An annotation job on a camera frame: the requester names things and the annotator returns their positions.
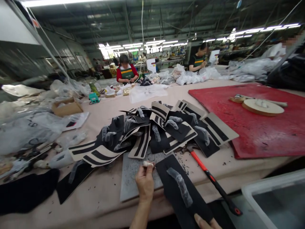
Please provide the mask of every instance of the red cutting board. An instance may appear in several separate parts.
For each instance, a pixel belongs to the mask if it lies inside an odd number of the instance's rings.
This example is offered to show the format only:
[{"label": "red cutting board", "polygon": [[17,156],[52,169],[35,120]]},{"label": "red cutting board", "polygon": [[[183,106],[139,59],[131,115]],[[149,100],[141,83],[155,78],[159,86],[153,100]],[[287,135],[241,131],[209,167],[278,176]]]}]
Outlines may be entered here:
[{"label": "red cutting board", "polygon": [[[305,98],[261,84],[189,90],[209,112],[239,134],[232,140],[235,158],[262,158],[305,155]],[[229,100],[236,94],[287,102],[276,117],[252,113]]]}]

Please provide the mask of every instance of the green apron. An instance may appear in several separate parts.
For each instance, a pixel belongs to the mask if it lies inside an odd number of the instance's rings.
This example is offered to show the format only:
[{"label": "green apron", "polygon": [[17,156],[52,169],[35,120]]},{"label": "green apron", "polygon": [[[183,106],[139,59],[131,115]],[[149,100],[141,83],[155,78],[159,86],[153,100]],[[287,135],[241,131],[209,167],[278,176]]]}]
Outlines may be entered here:
[{"label": "green apron", "polygon": [[134,73],[131,68],[121,70],[122,79],[132,79],[134,77]]},{"label": "green apron", "polygon": [[204,62],[204,59],[205,59],[204,55],[200,59],[196,59],[196,57],[195,57],[194,67],[198,67],[199,65],[201,65]]}]

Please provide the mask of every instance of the ceiling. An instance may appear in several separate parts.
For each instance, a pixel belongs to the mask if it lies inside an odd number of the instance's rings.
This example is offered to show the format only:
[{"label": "ceiling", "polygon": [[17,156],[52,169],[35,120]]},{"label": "ceiling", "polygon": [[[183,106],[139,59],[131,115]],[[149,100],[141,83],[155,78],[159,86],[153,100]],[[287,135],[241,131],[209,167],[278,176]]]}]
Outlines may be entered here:
[{"label": "ceiling", "polygon": [[[145,41],[166,39],[186,41],[279,24],[299,0],[144,0]],[[291,13],[285,24],[304,21],[305,1]],[[86,50],[100,43],[123,45],[142,41],[141,0],[112,0],[31,8],[41,24],[65,29],[80,39]]]}]

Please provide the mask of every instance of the work table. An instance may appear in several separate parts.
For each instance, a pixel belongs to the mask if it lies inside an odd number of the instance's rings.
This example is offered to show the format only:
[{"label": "work table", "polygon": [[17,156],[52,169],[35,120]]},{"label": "work table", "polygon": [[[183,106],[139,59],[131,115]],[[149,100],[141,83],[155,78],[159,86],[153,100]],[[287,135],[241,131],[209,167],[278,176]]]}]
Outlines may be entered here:
[{"label": "work table", "polygon": [[[188,90],[238,85],[230,80],[207,81],[204,83],[174,86],[167,89],[168,96],[155,97],[146,101],[131,104],[129,96],[101,100],[98,104],[82,103],[84,112],[90,116],[82,129],[88,130],[88,138],[83,142],[96,139],[101,129],[111,123],[114,116],[124,113],[119,110],[130,110],[141,105],[151,106],[153,101],[162,101],[174,106],[178,100],[186,100],[200,109],[204,108],[188,94]],[[200,160],[227,193],[241,188],[246,183],[261,179],[276,168],[294,160],[293,157],[274,157],[255,160],[236,160],[233,149],[226,143],[220,150],[205,158],[197,151]],[[185,166],[192,182],[204,200],[209,203],[220,197],[213,184],[197,165],[189,153],[175,154]],[[95,170],[62,204],[59,204],[56,191],[45,202],[28,214],[9,214],[0,217],[1,228],[122,228],[128,227],[137,208],[138,199],[125,203],[120,202],[122,178],[122,156],[114,162],[108,171],[104,168]],[[61,169],[60,179],[65,177],[73,165]],[[158,219],[173,213],[173,209],[163,195],[163,189],[156,190],[149,220]]]}]

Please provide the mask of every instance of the red shirt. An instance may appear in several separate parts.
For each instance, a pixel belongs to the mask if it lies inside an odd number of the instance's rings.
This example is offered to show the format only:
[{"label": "red shirt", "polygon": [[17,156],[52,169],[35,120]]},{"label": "red shirt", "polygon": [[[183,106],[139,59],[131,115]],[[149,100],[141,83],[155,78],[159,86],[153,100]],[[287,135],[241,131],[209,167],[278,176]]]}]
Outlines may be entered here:
[{"label": "red shirt", "polygon": [[[136,68],[132,65],[132,64],[129,64],[130,67],[131,67],[131,70],[134,74],[134,76],[138,75],[138,72],[136,70]],[[121,74],[121,66],[119,65],[118,69],[117,69],[117,81],[119,81],[119,79],[122,78],[122,74]]]}]

